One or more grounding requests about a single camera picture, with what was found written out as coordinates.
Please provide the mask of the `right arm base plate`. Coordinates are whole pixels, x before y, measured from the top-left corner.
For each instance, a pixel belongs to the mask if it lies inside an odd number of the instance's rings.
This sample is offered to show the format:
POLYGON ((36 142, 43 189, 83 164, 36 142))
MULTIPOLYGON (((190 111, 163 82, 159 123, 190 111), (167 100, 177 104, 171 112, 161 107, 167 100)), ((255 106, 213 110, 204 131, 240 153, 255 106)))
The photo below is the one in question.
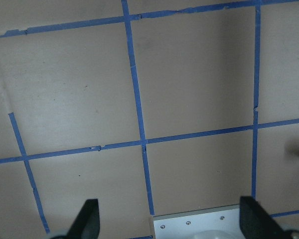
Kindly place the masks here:
POLYGON ((156 239, 243 239, 239 205, 153 217, 156 239))

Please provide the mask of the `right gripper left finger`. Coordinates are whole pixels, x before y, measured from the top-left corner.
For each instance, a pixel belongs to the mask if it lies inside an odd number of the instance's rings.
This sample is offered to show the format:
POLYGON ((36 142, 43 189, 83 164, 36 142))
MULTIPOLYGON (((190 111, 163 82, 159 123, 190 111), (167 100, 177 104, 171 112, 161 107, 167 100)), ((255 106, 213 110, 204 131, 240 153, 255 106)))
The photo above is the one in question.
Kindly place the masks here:
POLYGON ((88 199, 67 232, 66 239, 97 239, 100 233, 98 199, 88 199))

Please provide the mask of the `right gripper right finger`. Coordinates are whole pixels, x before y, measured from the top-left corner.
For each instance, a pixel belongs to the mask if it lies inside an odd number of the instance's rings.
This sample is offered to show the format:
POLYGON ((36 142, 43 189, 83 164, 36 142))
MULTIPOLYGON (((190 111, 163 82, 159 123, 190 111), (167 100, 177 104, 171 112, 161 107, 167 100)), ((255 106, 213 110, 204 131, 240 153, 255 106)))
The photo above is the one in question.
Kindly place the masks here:
POLYGON ((246 239, 292 239, 251 196, 240 197, 239 226, 246 239))

